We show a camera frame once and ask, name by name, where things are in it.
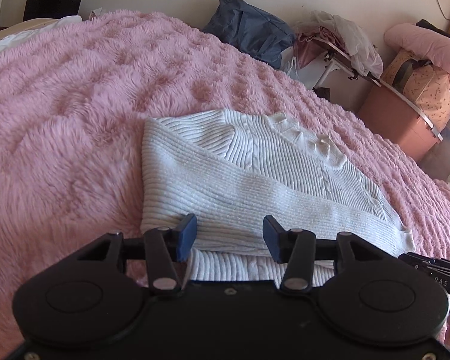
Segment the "black flat panel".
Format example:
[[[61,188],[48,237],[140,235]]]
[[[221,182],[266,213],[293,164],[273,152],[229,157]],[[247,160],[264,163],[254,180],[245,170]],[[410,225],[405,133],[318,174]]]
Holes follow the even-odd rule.
[[[76,16],[82,0],[26,0],[23,20],[61,19]]]

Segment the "beige patterned storage bag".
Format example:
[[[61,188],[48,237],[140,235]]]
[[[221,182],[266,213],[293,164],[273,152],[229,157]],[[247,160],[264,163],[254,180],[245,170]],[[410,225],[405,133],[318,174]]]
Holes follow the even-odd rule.
[[[401,49],[381,80],[414,103],[441,132],[450,120],[450,75]]]

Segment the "pink fluffy bed blanket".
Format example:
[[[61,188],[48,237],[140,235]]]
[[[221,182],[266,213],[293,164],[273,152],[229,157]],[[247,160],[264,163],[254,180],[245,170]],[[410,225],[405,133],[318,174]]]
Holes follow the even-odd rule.
[[[450,189],[353,113],[160,12],[117,10],[0,53],[0,359],[16,289],[103,233],[137,236],[148,117],[282,111],[379,185],[418,252],[450,259]]]

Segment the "white cable knit sweater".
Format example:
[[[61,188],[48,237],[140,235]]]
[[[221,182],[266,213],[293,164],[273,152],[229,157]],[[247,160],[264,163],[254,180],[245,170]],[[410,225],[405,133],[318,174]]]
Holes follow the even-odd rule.
[[[141,230],[197,219],[187,278],[280,281],[263,219],[332,240],[351,232],[399,256],[414,249],[380,188],[337,148],[283,113],[228,109],[147,119]]]

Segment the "clear plastic bag pile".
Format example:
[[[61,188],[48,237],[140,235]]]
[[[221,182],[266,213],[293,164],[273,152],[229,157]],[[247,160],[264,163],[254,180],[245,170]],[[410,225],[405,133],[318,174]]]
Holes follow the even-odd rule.
[[[351,59],[352,67],[363,76],[371,74],[380,78],[383,61],[376,47],[364,30],[351,20],[313,10],[307,18],[294,27],[297,41],[309,40],[317,35],[322,39],[333,39],[338,48]]]

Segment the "pink plastic storage bin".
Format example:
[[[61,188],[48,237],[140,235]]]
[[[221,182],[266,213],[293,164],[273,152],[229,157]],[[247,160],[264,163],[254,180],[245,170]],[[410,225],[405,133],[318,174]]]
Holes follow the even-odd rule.
[[[417,163],[441,141],[433,122],[385,82],[372,87],[357,116],[370,131],[399,145]]]

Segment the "dusty pink cloth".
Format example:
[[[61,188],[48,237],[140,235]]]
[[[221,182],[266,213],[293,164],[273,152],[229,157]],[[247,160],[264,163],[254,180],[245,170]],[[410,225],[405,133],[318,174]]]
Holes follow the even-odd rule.
[[[341,36],[326,27],[319,26],[306,29],[305,31],[299,31],[296,35],[296,43],[294,45],[294,56],[297,59],[297,66],[299,68],[306,67],[325,51],[323,46],[313,41],[313,38],[328,41],[340,50],[345,49]]]

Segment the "blue duffel bag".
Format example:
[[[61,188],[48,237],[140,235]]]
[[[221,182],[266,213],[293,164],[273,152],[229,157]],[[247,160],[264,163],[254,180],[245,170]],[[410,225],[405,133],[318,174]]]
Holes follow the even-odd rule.
[[[281,67],[283,51],[296,41],[286,22],[244,0],[219,0],[202,32],[274,69]]]

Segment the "blue storage container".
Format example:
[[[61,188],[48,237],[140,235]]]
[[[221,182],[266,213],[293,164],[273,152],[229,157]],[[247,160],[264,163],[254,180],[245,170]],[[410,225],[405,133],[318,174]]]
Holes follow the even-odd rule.
[[[450,174],[450,120],[441,135],[442,141],[429,150],[419,166],[432,179],[446,180]]]

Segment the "pink quilted duvet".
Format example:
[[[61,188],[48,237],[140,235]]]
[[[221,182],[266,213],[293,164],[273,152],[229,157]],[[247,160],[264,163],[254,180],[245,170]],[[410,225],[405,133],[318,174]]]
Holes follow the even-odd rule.
[[[397,24],[385,32],[385,44],[399,51],[405,49],[450,75],[450,38],[414,24]]]

